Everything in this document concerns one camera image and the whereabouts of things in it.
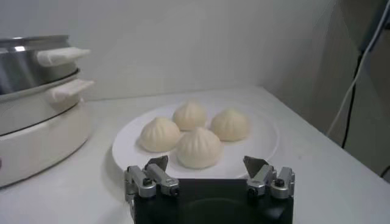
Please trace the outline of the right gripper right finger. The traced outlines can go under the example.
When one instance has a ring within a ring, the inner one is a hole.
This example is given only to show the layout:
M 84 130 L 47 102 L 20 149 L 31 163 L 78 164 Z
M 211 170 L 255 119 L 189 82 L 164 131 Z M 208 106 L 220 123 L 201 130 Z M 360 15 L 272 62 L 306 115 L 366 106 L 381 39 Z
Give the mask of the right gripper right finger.
M 247 193 L 250 197 L 270 194 L 278 200 L 294 196 L 295 173 L 290 167 L 282 167 L 279 173 L 264 159 L 245 156 L 243 163 L 249 174 Z

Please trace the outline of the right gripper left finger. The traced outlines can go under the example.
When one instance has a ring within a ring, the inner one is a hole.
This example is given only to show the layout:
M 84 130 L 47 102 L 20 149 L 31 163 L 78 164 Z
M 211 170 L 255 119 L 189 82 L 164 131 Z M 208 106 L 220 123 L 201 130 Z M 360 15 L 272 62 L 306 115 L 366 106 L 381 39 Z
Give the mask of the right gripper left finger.
M 131 203 L 136 195 L 141 198 L 152 198 L 157 194 L 157 186 L 163 195 L 177 197 L 180 194 L 179 180 L 169 176 L 165 171 L 168 166 L 168 156 L 150 159 L 141 169 L 129 166 L 125 172 L 125 199 Z

